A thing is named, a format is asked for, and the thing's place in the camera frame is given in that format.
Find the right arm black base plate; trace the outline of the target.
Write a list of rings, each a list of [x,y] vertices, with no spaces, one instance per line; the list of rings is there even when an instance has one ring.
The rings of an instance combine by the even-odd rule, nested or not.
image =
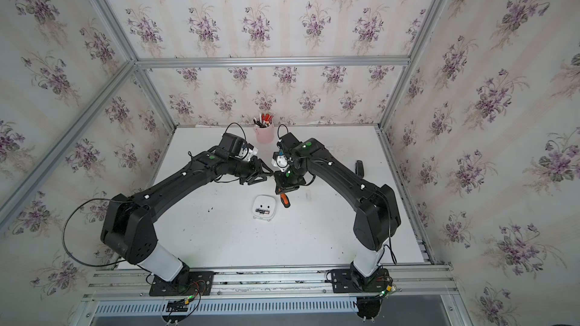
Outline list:
[[[334,294],[370,293],[383,296],[396,291],[394,281],[384,267],[377,268],[369,277],[363,276],[354,267],[329,270],[326,282],[331,284]]]

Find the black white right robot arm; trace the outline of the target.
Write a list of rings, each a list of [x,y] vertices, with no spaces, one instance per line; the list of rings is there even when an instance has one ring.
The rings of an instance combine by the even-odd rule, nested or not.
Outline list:
[[[274,172],[276,194],[285,208],[290,207],[288,194],[307,187],[307,173],[333,188],[355,212],[353,233],[364,247],[358,251],[351,268],[358,276],[371,279],[379,270],[385,254],[385,242],[397,232],[401,217],[394,190],[364,180],[338,161],[318,140],[305,142],[293,134],[277,142],[279,153],[273,157],[278,171]]]

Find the orange handled screwdriver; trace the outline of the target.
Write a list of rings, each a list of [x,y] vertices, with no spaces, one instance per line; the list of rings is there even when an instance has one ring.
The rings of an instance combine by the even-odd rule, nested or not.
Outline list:
[[[290,203],[290,200],[289,200],[287,194],[281,193],[279,195],[279,197],[280,197],[280,200],[281,200],[284,208],[289,208],[291,206],[291,203]]]

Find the white square alarm clock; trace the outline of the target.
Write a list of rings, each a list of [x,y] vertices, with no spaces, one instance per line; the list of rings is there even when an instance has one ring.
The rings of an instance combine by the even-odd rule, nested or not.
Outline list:
[[[255,198],[252,204],[252,217],[256,220],[264,220],[270,222],[276,214],[276,199],[272,196],[259,195]],[[262,208],[270,210],[270,214],[262,215],[255,212],[256,209]]]

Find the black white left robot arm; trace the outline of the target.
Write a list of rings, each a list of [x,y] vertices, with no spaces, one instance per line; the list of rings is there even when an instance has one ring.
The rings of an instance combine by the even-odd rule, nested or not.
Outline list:
[[[159,243],[154,224],[181,199],[224,175],[234,176],[242,185],[253,185],[266,181],[273,171],[256,155],[248,161],[208,151],[192,155],[187,165],[158,184],[110,200],[101,242],[129,264],[164,282],[175,282],[189,267]]]

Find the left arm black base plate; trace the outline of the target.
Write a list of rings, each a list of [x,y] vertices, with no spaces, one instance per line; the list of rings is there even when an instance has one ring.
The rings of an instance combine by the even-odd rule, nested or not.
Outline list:
[[[211,293],[215,273],[212,271],[189,271],[180,273],[173,281],[166,282],[154,276],[149,290],[150,297],[190,296],[197,291],[202,296]]]

